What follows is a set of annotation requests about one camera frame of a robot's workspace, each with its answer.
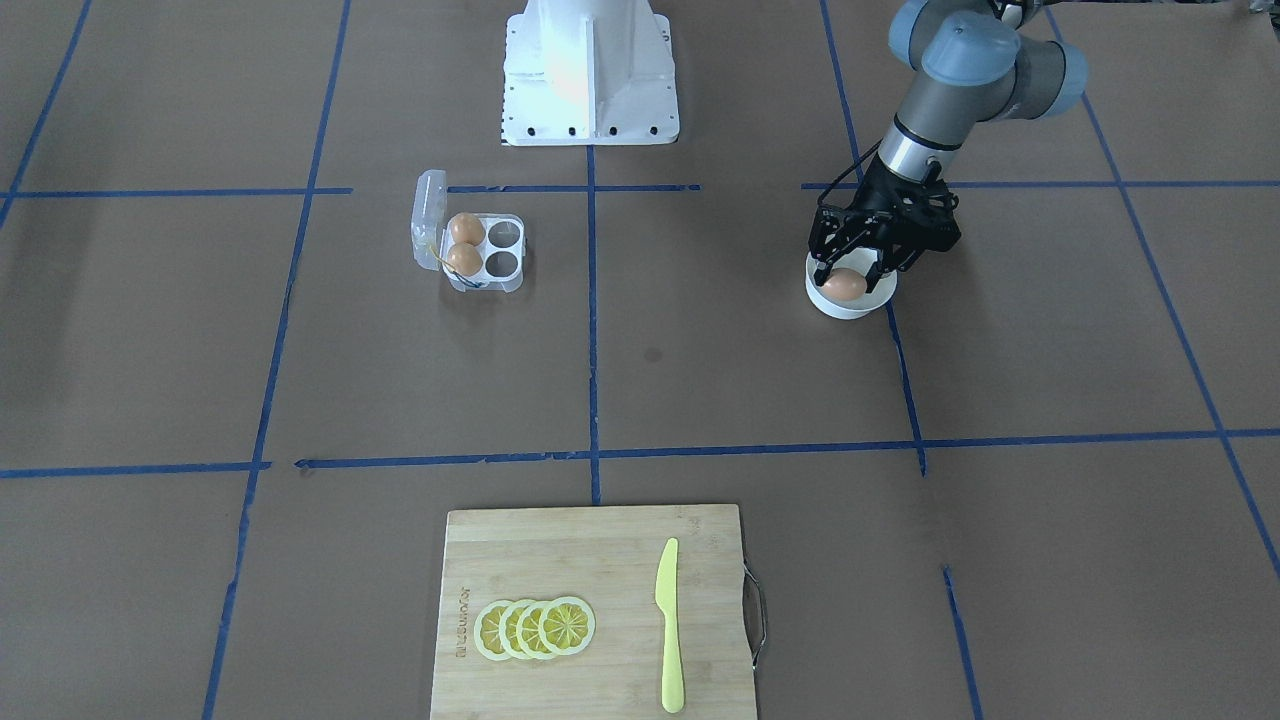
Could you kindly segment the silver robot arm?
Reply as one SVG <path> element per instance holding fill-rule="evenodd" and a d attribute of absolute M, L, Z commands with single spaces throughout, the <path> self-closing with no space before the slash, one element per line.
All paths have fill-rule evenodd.
<path fill-rule="evenodd" d="M 824 284 L 847 255 L 872 252 L 867 286 L 909 270 L 960 240 L 957 196 L 945 172 L 979 123 L 1036 120 L 1075 106 L 1089 67 L 1060 41 L 1025 38 L 1039 1 L 908 1 L 890 27 L 891 53 L 914 72 L 882 138 L 850 172 L 846 206 L 819 197 L 808 238 L 806 281 Z"/>

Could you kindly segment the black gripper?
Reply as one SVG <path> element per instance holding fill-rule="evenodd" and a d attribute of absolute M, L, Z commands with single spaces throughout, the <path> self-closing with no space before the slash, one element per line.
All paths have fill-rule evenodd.
<path fill-rule="evenodd" d="M 850 206 L 818 208 L 808 238 L 809 273 L 820 288 L 835 264 L 855 249 L 874 249 L 876 260 L 867 272 L 867 292 L 874 293 L 886 279 L 908 270 L 924 252 L 947 252 L 963 233 L 955 219 L 957 196 L 942 178 L 941 164 L 925 164 L 923 179 L 893 173 L 874 155 L 864 170 Z"/>

